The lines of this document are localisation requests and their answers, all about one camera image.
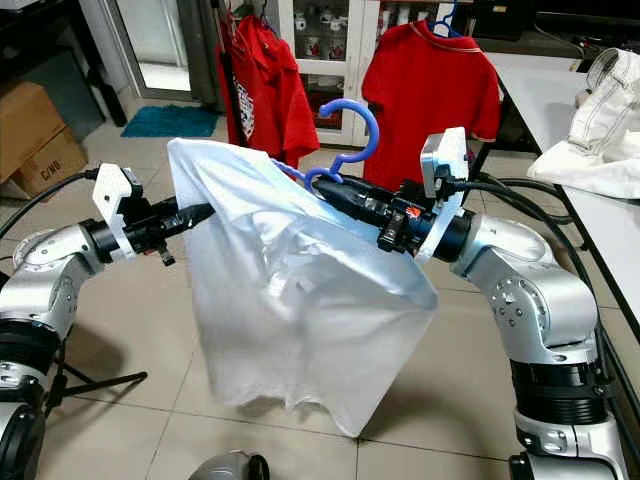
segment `white cabinet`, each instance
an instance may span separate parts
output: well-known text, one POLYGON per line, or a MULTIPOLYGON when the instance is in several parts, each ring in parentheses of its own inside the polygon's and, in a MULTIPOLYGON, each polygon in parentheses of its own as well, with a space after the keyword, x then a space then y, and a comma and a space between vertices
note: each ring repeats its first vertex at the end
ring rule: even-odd
POLYGON ((279 0, 280 34, 298 61, 320 142, 353 143, 355 114, 342 110, 317 115, 335 98, 356 98, 362 14, 371 0, 279 0))
POLYGON ((383 25, 442 18, 451 5, 428 1, 278 0, 280 34, 295 53, 321 143, 364 146, 364 121, 343 110, 331 118, 317 115, 335 98, 364 103, 362 81, 383 25))

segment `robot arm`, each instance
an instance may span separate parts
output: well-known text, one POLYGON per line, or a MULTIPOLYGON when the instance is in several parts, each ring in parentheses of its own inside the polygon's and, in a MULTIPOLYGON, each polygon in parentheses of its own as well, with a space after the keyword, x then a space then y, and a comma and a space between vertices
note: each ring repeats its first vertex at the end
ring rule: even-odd
POLYGON ((380 227, 383 250, 408 251, 419 263, 435 256, 482 291, 510 360, 516 434, 526 449, 511 458, 512 478, 628 478, 606 408, 593 294, 535 231, 459 208, 452 185, 464 180, 464 149, 451 144, 464 144, 464 132, 444 137, 425 145, 424 185, 407 182, 392 193, 343 177, 314 187, 337 209, 380 227))
POLYGON ((44 435, 47 372, 66 340, 82 284, 105 264, 158 251, 174 262, 166 238, 214 213, 178 209, 175 198, 150 205, 127 169, 103 165, 95 194, 104 221, 86 220, 23 240, 15 273, 0 283, 0 478, 31 479, 44 435))

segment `shirt collar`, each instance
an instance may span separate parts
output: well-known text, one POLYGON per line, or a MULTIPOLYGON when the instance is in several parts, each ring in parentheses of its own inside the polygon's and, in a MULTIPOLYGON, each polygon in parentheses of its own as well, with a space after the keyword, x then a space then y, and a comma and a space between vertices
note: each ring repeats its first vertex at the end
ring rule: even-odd
POLYGON ((412 23, 411 29, 426 42, 445 50, 470 53, 482 52, 476 41, 471 37, 439 37, 429 30, 426 19, 412 23))

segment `red shirt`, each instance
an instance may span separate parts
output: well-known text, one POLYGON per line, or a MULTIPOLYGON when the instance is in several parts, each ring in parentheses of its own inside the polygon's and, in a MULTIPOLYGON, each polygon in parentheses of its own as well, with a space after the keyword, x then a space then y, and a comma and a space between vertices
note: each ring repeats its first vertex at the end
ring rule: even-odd
POLYGON ((441 38, 425 21, 389 29, 362 85, 376 107, 380 143, 364 163, 364 178, 397 189, 422 182, 420 152, 427 137, 449 127, 494 141, 500 125, 498 77, 471 37, 441 38))
MULTIPOLYGON (((242 131, 248 146, 297 168, 299 158, 317 150, 320 144, 289 46, 252 15, 240 22, 233 40, 225 44, 230 45, 242 131)), ((221 70, 220 78, 224 79, 221 70)), ((226 83, 220 83, 230 112, 226 83)), ((240 142, 235 122, 234 115, 227 115, 229 142, 237 145, 240 142)))

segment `white fabric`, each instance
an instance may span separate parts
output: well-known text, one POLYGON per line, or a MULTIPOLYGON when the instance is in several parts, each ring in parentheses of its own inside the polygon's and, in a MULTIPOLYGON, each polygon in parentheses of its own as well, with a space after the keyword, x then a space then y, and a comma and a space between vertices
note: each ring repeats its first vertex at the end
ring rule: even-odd
POLYGON ((319 403, 357 436, 424 334, 433 286, 264 152, 181 139, 168 149, 180 207, 216 210, 185 236, 214 393, 230 405, 319 403))
POLYGON ((640 56, 609 49, 587 77, 566 140, 544 152, 527 175, 619 198, 640 198, 640 56))

